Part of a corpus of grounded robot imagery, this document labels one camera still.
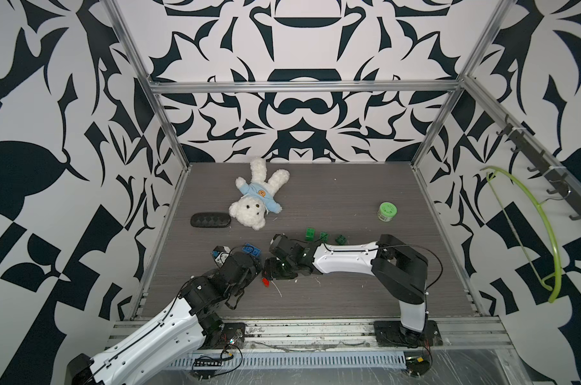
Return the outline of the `long blue lego brick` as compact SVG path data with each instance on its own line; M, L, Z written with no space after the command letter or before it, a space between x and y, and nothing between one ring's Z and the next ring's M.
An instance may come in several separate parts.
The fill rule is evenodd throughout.
M242 252L247 253L255 258L260 258L261 255L261 250L258 247L251 245L250 243L246 243L242 247Z

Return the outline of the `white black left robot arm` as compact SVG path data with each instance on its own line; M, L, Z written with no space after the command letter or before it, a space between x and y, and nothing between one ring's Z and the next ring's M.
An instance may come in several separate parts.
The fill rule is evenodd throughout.
M143 384L181 356L219 338L216 314L260 276L263 263L242 250L226 255L217 269L190 278L159 314L94 357L80 354L67 364L66 384Z

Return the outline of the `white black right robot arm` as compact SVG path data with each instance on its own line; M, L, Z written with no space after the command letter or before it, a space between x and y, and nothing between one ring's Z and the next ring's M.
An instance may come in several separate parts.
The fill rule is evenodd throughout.
M364 245L329 245L277 234L270 253L272 257L263 265L263 278L268 282L300 275L367 274L399 301L402 332L419 335L425 330L428 259L393 235L383 234L378 241Z

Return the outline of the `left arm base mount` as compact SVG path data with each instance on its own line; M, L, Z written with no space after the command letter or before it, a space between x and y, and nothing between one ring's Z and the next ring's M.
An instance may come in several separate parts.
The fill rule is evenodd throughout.
M243 347L245 343L247 325L245 322L217 322L204 329L205 342L202 350L223 349L233 344Z

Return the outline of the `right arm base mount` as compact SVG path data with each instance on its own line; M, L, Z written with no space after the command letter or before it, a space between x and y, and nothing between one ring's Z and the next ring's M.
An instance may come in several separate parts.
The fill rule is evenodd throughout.
M410 330L402 326L401 321L375 321L373 323L375 337L378 346L382 347L407 347L417 349L420 347L441 347L444 343L438 324L433 320L427 320L422 332Z

